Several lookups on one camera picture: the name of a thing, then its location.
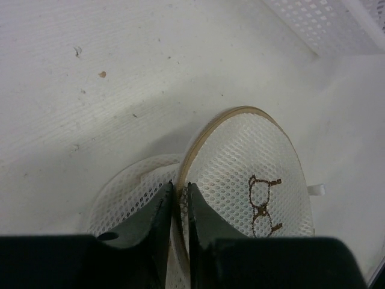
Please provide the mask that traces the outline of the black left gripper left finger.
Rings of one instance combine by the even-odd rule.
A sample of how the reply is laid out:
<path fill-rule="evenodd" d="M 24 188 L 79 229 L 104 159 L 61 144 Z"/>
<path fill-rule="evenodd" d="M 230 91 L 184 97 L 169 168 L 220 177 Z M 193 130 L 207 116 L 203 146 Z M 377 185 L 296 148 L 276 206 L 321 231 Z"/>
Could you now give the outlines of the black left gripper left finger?
<path fill-rule="evenodd" d="M 174 188 L 95 237 L 1 237 L 1 288 L 164 288 Z"/>

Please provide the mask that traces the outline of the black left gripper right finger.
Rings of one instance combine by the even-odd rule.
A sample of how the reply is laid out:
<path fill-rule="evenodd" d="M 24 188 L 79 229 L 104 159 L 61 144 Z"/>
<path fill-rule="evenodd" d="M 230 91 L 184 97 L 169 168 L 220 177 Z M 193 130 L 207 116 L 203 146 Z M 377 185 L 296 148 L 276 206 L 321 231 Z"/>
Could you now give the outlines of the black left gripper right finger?
<path fill-rule="evenodd" d="M 249 238 L 188 184 L 191 288 L 366 288 L 351 251 L 334 238 Z"/>

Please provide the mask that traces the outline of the white plastic mesh basket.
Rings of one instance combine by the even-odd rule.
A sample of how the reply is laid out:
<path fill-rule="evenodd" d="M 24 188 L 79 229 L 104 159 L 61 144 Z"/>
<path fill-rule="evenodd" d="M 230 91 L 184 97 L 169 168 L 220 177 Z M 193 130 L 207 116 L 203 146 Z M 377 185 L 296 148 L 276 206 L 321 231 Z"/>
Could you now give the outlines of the white plastic mesh basket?
<path fill-rule="evenodd" d="M 384 54 L 384 1 L 265 1 L 316 54 Z"/>

